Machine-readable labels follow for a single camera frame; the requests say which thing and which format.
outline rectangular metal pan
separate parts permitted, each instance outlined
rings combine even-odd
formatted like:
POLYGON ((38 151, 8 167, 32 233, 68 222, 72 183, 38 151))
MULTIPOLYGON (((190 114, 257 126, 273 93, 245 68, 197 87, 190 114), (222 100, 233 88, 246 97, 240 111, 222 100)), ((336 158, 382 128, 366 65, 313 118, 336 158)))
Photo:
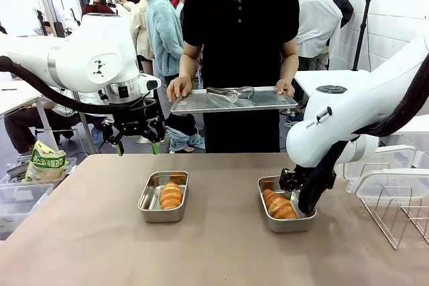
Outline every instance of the rectangular metal pan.
POLYGON ((206 90, 193 90, 187 97, 180 97, 173 104, 171 112, 176 115, 216 112, 239 112, 258 110, 292 109, 298 103, 288 95, 278 95, 273 86, 255 87, 250 99, 239 98, 231 103, 224 98, 208 94, 206 90))
POLYGON ((146 222, 177 222, 183 218, 188 197, 189 174, 185 171, 160 171, 150 175, 138 203, 146 222), (183 192, 180 206, 171 210, 160 207, 160 192, 168 182, 174 182, 183 192))
POLYGON ((279 185, 280 176, 273 177, 262 177, 257 181, 257 187, 259 190, 259 195, 261 196, 262 206, 265 210, 265 215, 268 221, 268 228, 272 232, 299 232, 299 231, 307 231, 310 230, 313 226, 313 220, 316 217, 316 210, 310 216, 303 214, 298 209, 298 192, 292 192, 292 196, 290 198, 290 202, 296 214, 298 215, 298 219, 275 219, 268 214, 268 209, 263 201, 262 191, 265 189, 271 189, 278 194, 284 194, 284 191, 280 189, 279 185))

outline dark red garment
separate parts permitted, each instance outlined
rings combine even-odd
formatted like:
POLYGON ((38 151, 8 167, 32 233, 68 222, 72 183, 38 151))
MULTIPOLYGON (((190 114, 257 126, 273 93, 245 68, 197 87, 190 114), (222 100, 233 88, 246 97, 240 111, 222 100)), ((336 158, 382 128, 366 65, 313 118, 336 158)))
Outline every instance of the dark red garment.
POLYGON ((175 8, 177 8, 177 5, 179 4, 180 0, 172 0, 172 5, 175 8))
POLYGON ((101 5, 100 3, 95 3, 95 5, 86 5, 82 11, 82 16, 87 13, 114 13, 112 9, 101 5))

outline person's hand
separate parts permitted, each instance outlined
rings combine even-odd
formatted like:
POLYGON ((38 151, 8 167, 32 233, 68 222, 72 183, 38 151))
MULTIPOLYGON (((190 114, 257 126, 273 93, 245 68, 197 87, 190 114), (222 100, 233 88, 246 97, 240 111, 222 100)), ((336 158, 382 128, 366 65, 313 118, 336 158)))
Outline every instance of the person's hand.
POLYGON ((283 78, 277 82, 277 94, 287 94, 290 97, 294 97, 295 88, 292 86, 289 80, 283 78))
POLYGON ((173 79, 167 88, 168 101, 176 102, 180 95, 186 96, 192 90, 192 80, 189 76, 177 77, 173 79))

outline black jacket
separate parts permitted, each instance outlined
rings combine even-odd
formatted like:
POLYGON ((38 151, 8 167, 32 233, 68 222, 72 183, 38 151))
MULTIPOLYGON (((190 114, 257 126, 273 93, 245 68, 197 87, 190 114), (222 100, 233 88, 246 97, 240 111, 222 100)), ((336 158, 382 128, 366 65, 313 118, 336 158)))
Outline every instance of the black jacket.
POLYGON ((343 13, 343 19, 341 20, 341 28, 343 28, 343 26, 347 24, 351 19, 351 16, 354 10, 353 6, 351 5, 349 0, 333 0, 333 1, 341 10, 341 13, 343 13))

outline short sleeve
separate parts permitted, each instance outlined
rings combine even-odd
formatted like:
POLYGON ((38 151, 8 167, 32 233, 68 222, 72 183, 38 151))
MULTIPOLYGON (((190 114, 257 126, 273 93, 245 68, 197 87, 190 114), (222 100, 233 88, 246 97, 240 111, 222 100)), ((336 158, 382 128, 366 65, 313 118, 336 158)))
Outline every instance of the short sleeve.
POLYGON ((183 7, 183 40, 191 46, 201 47, 203 32, 201 26, 203 1, 185 0, 183 7))
POLYGON ((280 43, 290 42, 298 35, 300 27, 300 3, 298 0, 280 1, 280 43))

